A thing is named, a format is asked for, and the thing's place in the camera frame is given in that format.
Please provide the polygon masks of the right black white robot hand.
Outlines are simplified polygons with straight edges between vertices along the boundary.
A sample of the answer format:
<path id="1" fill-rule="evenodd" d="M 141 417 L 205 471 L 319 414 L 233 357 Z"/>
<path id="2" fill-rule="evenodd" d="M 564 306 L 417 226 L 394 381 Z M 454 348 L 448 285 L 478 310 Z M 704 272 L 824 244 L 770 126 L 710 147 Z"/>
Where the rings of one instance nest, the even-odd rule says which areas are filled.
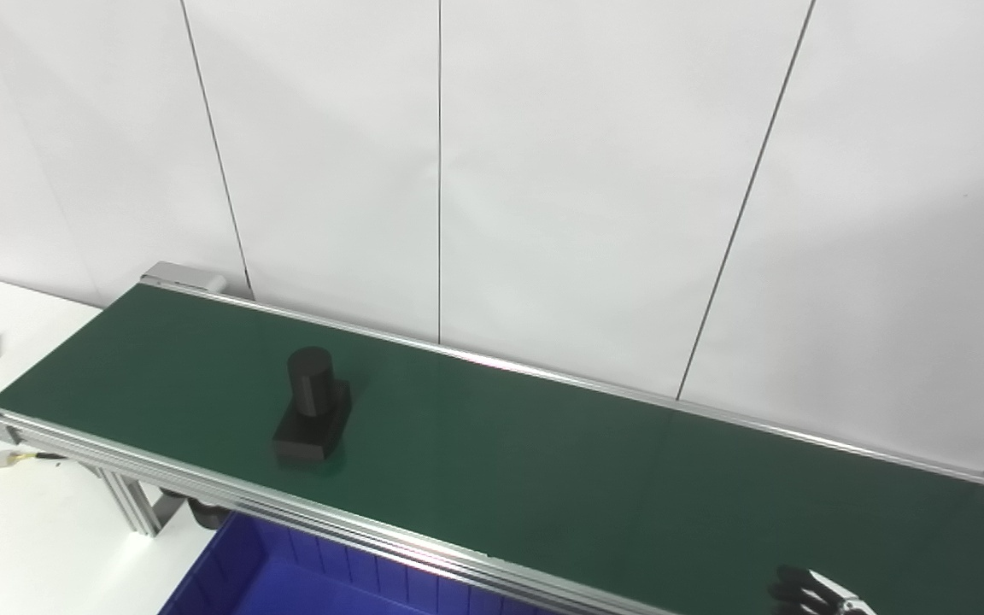
<path id="1" fill-rule="evenodd" d="M 876 614 L 856 593 L 807 568 L 780 565 L 768 593 L 773 614 Z"/>

